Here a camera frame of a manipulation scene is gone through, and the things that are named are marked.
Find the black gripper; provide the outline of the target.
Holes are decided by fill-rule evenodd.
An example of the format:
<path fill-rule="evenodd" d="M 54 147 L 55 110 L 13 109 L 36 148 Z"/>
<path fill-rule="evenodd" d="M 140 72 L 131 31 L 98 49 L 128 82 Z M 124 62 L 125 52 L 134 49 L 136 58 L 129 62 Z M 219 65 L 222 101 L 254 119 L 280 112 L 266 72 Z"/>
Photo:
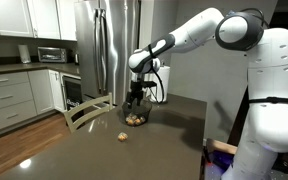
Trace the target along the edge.
<path fill-rule="evenodd" d="M 143 89 L 142 83 L 144 82 L 144 75 L 141 73 L 131 73 L 131 92 L 136 93 L 137 106 L 141 105 L 143 99 L 143 92 L 140 92 Z M 126 102 L 127 105 L 132 106 L 134 97 L 131 93 L 127 93 Z"/>

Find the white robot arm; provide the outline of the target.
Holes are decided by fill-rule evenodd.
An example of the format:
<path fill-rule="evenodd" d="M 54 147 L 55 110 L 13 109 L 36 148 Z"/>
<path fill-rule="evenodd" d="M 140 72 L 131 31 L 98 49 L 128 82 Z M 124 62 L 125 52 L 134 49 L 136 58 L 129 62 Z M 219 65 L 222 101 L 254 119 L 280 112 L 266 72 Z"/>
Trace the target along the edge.
<path fill-rule="evenodd" d="M 221 180 L 270 180 L 280 153 L 288 152 L 288 30 L 265 29 L 251 13 L 224 16 L 208 8 L 178 29 L 129 57 L 132 71 L 127 102 L 142 94 L 142 76 L 159 70 L 164 52 L 187 52 L 209 39 L 228 50 L 242 51 L 248 60 L 249 109 L 236 154 Z"/>

